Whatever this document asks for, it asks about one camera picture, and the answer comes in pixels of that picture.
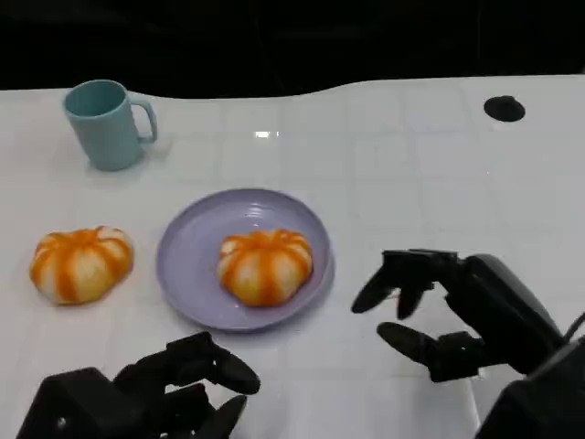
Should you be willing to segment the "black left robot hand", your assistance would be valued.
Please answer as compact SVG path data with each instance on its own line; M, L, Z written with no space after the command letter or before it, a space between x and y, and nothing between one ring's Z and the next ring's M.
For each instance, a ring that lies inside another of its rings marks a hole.
M124 367L114 386L144 410L139 438L228 438L261 381L207 332Z

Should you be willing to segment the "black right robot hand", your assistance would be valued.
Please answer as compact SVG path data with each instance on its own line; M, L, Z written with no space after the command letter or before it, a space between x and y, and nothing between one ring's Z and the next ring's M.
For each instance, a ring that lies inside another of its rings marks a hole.
M377 332L403 356L426 367L431 381L470 378L484 367L507 364L527 375L567 343L535 295L497 257L423 249L382 253L381 267L359 292L351 310L362 314L397 292L397 318L410 317L435 284L448 307L476 332L437 338L384 322Z

